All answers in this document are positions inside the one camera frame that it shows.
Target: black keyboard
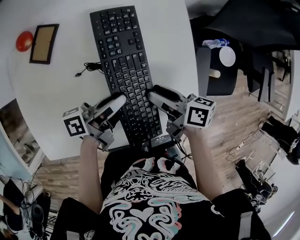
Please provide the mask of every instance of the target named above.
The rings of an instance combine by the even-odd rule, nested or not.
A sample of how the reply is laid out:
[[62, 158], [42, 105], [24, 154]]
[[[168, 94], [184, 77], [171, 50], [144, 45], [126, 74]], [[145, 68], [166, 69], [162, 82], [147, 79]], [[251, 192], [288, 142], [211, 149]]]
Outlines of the black keyboard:
[[127, 97], [120, 121], [131, 147], [139, 148], [162, 130], [158, 110], [147, 99], [153, 85], [135, 7], [94, 12], [90, 20], [110, 93]]

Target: white cube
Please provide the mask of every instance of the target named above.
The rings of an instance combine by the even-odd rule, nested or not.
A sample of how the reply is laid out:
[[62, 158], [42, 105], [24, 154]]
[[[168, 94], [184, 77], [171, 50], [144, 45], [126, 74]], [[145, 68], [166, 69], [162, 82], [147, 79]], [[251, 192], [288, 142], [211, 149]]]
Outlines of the white cube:
[[207, 128], [214, 115], [216, 102], [205, 97], [196, 97], [187, 104], [184, 125], [195, 128]]
[[81, 137], [89, 135], [80, 107], [76, 107], [64, 112], [64, 114], [62, 115], [62, 120], [70, 137]]

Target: black t-shirt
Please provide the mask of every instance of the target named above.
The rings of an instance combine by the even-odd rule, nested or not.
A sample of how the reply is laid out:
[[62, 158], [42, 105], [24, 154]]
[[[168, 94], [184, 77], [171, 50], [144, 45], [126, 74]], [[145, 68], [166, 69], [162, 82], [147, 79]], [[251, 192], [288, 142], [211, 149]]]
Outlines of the black t-shirt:
[[[241, 214], [245, 212], [252, 215], [246, 226], [251, 228], [248, 237], [270, 239], [242, 189], [210, 202], [197, 191], [183, 164], [163, 157], [135, 162], [113, 184], [100, 214], [92, 221], [89, 209], [84, 206], [80, 212], [80, 218], [85, 221], [84, 239], [238, 239]], [[59, 213], [57, 224], [66, 221]], [[90, 229], [86, 221], [91, 221]], [[61, 233], [68, 230], [56, 224], [55, 228], [60, 228]]]

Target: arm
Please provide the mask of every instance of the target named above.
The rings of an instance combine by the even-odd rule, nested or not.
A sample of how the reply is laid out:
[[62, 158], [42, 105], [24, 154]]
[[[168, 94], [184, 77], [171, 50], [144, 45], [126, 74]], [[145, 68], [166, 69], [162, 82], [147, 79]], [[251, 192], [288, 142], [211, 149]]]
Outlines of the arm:
[[3, 201], [16, 215], [20, 215], [20, 209], [14, 205], [9, 199], [0, 195], [0, 200]]
[[203, 133], [199, 128], [186, 127], [184, 134], [191, 146], [198, 190], [213, 200], [223, 193], [222, 184]]
[[99, 142], [85, 136], [80, 148], [78, 201], [99, 214], [103, 204], [98, 171], [97, 148]]

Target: water bottle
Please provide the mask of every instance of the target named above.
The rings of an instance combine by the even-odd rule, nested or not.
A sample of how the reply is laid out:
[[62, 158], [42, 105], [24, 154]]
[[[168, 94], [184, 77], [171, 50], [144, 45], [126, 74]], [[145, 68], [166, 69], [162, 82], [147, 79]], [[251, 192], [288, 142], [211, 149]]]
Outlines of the water bottle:
[[224, 38], [219, 38], [215, 40], [204, 40], [202, 43], [202, 46], [209, 47], [210, 49], [216, 47], [226, 47], [227, 45], [229, 45], [229, 40], [226, 40]]

